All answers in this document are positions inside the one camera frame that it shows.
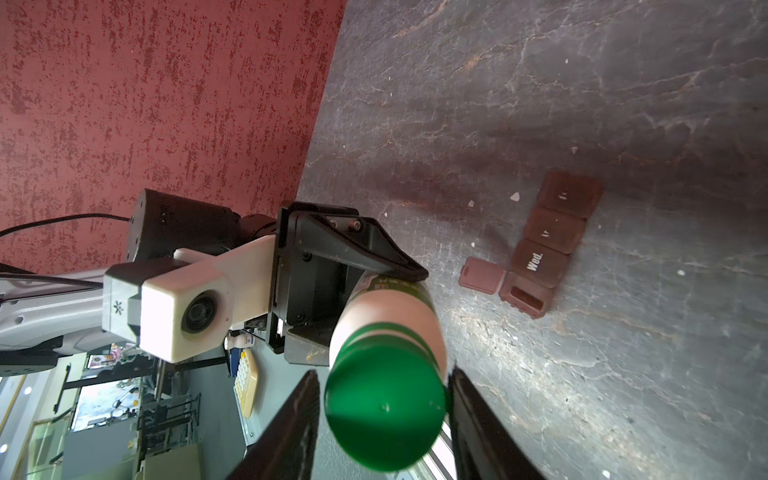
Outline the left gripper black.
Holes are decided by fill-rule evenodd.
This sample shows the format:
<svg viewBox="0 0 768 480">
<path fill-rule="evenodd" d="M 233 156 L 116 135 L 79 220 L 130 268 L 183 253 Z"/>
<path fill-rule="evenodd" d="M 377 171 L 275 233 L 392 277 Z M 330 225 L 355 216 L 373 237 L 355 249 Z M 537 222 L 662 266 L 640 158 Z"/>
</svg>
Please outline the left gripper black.
<svg viewBox="0 0 768 480">
<path fill-rule="evenodd" d="M 408 282 L 428 278 L 427 269 L 400 249 L 377 220 L 352 207 L 293 203 L 276 219 L 242 217 L 227 207 L 149 189 L 141 193 L 130 219 L 124 263 L 170 258 L 182 248 L 220 255 L 266 235 L 275 237 L 270 310 L 229 332 L 267 319 L 275 308 L 278 249 L 286 243 L 301 258 L 322 258 Z M 286 325 L 285 360 L 295 365 L 329 366 L 337 323 L 325 319 Z"/>
</svg>

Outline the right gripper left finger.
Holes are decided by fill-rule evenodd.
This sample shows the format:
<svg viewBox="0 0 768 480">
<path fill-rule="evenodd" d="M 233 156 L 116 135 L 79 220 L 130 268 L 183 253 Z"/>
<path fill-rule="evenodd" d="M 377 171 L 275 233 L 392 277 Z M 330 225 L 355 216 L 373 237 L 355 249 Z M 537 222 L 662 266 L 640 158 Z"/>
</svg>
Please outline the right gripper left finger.
<svg viewBox="0 0 768 480">
<path fill-rule="evenodd" d="M 310 479 L 319 416 L 320 382 L 309 370 L 227 479 Z"/>
</svg>

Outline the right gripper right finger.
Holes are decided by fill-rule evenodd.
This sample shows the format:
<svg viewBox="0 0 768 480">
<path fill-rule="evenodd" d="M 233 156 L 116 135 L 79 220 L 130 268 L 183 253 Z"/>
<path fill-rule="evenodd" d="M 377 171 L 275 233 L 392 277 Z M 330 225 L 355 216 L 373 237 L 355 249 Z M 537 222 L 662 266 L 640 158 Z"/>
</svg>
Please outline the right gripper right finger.
<svg viewBox="0 0 768 480">
<path fill-rule="evenodd" d="M 448 403 L 459 479 L 544 479 L 458 367 L 448 379 Z"/>
</svg>

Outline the white pill bottle green cap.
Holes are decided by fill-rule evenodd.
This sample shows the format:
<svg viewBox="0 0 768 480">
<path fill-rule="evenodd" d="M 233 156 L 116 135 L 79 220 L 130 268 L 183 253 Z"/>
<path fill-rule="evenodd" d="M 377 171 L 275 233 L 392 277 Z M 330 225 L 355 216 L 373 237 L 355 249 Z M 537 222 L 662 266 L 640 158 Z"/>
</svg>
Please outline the white pill bottle green cap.
<svg viewBox="0 0 768 480">
<path fill-rule="evenodd" d="M 431 450 L 447 415 L 447 350 L 424 283 L 363 274 L 329 359 L 324 414 L 347 455 L 395 472 Z"/>
</svg>

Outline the brown weekly pill organizer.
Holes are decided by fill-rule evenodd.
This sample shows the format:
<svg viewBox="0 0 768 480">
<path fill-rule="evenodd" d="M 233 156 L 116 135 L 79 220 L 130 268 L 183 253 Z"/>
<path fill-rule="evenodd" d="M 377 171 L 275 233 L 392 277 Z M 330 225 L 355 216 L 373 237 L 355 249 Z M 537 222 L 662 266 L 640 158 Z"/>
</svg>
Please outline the brown weekly pill organizer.
<svg viewBox="0 0 768 480">
<path fill-rule="evenodd" d="M 603 184 L 597 178 L 548 173 L 509 266 L 469 257 L 458 284 L 475 292 L 496 294 L 533 319 L 545 316 L 602 194 Z"/>
</svg>

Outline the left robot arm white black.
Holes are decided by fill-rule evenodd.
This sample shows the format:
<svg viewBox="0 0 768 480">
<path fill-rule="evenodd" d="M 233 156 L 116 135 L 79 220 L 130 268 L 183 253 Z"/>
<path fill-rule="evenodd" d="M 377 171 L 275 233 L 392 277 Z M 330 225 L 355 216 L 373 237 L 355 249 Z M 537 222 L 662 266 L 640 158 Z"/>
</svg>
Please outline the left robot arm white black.
<svg viewBox="0 0 768 480">
<path fill-rule="evenodd" d="M 327 365 L 332 332 L 366 273 L 416 283 L 427 270 L 351 207 L 294 202 L 276 217 L 144 190 L 125 259 L 45 276 L 1 274 L 1 371 L 53 368 L 126 340 L 178 364 L 255 333 L 288 362 Z"/>
</svg>

